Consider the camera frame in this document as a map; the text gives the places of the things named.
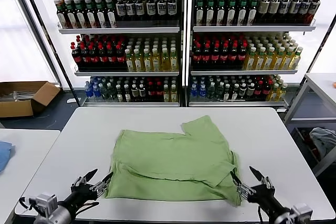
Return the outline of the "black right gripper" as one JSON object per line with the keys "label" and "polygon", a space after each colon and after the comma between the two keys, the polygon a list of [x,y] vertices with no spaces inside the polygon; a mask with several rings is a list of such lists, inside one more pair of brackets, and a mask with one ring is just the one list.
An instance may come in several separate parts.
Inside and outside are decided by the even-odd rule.
{"label": "black right gripper", "polygon": [[289,208],[284,207],[275,197],[275,187],[268,176],[264,176],[260,171],[249,167],[252,174],[260,182],[259,185],[252,188],[242,183],[236,174],[231,171],[233,182],[236,185],[237,191],[241,197],[248,200],[249,203],[258,204],[261,209],[267,214],[269,219],[277,219],[285,212],[290,212]]}

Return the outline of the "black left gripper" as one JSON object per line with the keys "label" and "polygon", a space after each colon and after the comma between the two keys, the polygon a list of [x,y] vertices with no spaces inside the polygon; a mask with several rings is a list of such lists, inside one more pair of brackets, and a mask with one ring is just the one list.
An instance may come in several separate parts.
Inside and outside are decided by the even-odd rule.
{"label": "black left gripper", "polygon": [[79,176],[71,184],[71,194],[62,201],[62,206],[65,207],[70,214],[80,214],[99,205],[97,199],[107,189],[113,172],[110,172],[102,181],[95,185],[87,184],[97,171],[97,168],[89,171],[84,176]]}

